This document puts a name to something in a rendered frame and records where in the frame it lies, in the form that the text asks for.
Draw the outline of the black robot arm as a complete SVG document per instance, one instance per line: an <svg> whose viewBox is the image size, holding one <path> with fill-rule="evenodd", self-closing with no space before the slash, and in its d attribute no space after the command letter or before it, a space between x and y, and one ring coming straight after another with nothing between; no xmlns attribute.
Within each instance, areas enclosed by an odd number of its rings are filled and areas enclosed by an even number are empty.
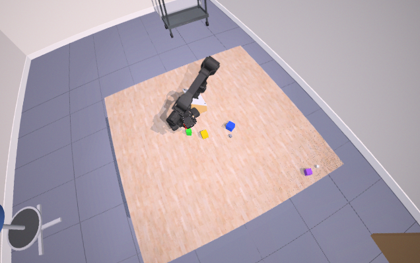
<svg viewBox="0 0 420 263"><path fill-rule="evenodd" d="M172 107L173 111L166 119L166 121L171 126L175 126L178 123L181 116L184 117L184 115L186 115L189 112L193 98L199 99L198 96L200 95L200 93L204 93L204 91L207 88L207 78L210 75L215 74L215 72L220 68L220 64L220 62L213 59L211 56L206 57L203 60L203 62L201 63L201 69L198 72L199 74L197 75L187 92L176 99L176 102ZM191 117L189 114L185 118L182 118L181 121L183 124L185 124L187 129L193 127L197 122L196 118Z"/></svg>

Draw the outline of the purple cube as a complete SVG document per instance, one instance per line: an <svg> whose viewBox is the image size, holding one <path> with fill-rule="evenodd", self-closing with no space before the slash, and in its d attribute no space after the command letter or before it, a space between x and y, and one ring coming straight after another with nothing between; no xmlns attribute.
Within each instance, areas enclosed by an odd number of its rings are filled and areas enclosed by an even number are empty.
<svg viewBox="0 0 420 263"><path fill-rule="evenodd" d="M305 176L311 175L312 174L312 169L305 169L304 174L305 174Z"/></svg>

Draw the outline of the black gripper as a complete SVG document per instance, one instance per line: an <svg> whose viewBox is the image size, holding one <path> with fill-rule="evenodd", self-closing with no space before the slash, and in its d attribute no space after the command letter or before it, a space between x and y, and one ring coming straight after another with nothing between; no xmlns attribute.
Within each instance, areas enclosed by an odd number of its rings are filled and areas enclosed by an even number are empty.
<svg viewBox="0 0 420 263"><path fill-rule="evenodd" d="M191 113L190 113L191 112ZM171 127L171 129L172 129L172 131L175 131L175 130L177 130L179 127L181 128L181 127L184 127L185 128L185 126L183 125L183 123L182 123L182 121L181 121L181 119L182 118L185 118L188 114L192 117L192 115L194 115L194 117L195 118L197 118L198 116L200 116L200 113L199 113L199 111L195 108L195 107L193 107L192 109L190 109L190 112L188 112L186 115L184 115L184 117L183 116L181 116L181 118L179 119L179 121L178 121L178 123L175 125L175 126L171 126L170 124L169 124L169 126Z"/></svg>

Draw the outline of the blue block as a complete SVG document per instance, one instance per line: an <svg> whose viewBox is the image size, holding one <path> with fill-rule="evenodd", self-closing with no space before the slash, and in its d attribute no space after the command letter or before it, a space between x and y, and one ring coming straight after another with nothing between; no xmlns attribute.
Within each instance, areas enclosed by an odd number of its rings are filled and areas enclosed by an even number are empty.
<svg viewBox="0 0 420 263"><path fill-rule="evenodd" d="M229 121L228 124L226 125L226 129L231 132L234 128L235 128L235 123Z"/></svg>

